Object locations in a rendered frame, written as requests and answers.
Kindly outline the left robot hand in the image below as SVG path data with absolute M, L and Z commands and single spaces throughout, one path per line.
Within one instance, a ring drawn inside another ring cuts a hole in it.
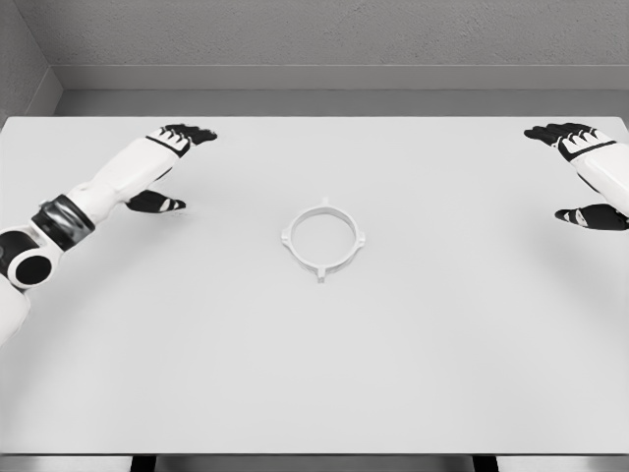
M 163 213 L 183 209 L 185 202 L 149 187 L 170 172 L 192 148 L 216 139 L 217 134 L 209 129 L 165 125 L 123 148 L 94 179 L 113 190 L 117 201 L 132 211 Z

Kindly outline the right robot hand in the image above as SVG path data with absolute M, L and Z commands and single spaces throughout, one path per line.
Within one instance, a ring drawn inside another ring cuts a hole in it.
M 556 149 L 602 204 L 559 209 L 554 216 L 586 229 L 629 230 L 629 145 L 579 123 L 535 126 L 524 136 Z

